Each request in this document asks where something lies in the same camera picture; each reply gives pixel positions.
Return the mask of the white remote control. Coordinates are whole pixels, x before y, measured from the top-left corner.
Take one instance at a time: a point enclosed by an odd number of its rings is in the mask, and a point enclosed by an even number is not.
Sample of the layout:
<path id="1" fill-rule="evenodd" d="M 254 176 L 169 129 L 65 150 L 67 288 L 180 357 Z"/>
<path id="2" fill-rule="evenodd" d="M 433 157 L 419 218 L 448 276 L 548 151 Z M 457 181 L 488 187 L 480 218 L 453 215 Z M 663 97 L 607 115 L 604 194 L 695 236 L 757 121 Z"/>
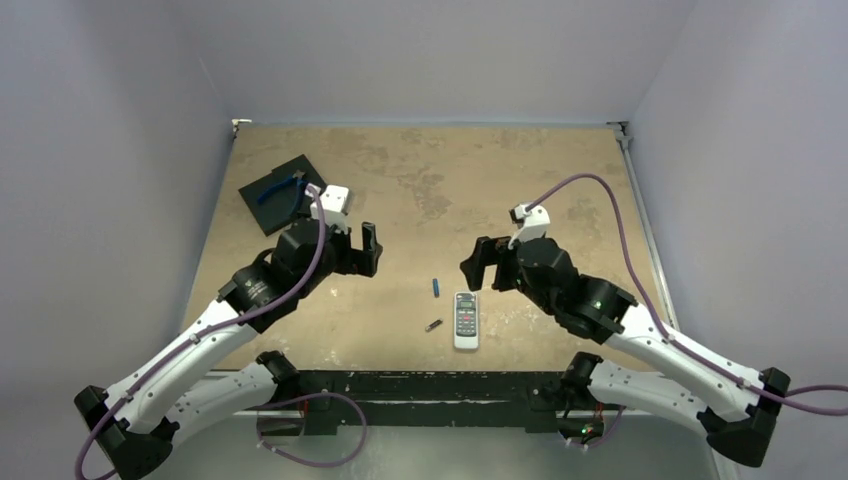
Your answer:
<path id="1" fill-rule="evenodd" d="M 479 349 L 479 299 L 474 292 L 453 296 L 453 346 L 460 351 Z"/>

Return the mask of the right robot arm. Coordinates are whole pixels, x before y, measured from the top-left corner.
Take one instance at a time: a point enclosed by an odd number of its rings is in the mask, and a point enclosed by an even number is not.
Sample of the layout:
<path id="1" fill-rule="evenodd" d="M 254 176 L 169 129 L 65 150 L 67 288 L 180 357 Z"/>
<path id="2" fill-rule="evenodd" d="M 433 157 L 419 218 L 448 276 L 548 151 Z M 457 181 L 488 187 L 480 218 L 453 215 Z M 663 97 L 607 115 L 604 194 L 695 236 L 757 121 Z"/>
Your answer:
<path id="1" fill-rule="evenodd" d="M 506 237 L 477 239 L 460 264 L 470 290 L 481 289 L 486 268 L 494 266 L 493 290 L 516 290 L 568 333 L 653 368 L 632 371 L 579 352 L 553 395 L 567 407 L 602 403 L 648 412 L 703 435 L 714 451 L 738 464 L 763 464 L 779 401 L 790 384 L 787 374 L 735 363 L 674 329 L 659 327 L 632 294 L 580 273 L 552 239 L 515 248 L 508 243 Z"/>

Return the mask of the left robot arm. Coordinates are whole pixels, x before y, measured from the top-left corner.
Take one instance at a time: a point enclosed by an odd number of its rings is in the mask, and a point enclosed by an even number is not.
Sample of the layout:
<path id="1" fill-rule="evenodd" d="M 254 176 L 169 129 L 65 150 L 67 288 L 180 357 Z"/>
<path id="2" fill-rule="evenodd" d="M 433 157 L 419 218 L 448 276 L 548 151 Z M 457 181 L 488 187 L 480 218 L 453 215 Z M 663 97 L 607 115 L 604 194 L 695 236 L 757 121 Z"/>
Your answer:
<path id="1" fill-rule="evenodd" d="M 107 388 L 88 386 L 74 404 L 89 429 L 74 475 L 98 446 L 112 465 L 106 478 L 142 479 L 193 435 L 245 409 L 298 407 L 324 399 L 283 353 L 260 354 L 247 367 L 215 382 L 200 380 L 221 360 L 293 313 L 332 274 L 373 277 L 383 247 L 373 223 L 361 226 L 362 246 L 351 244 L 342 221 L 302 219 L 284 229 L 273 248 L 237 270 L 201 315 L 151 360 Z"/>

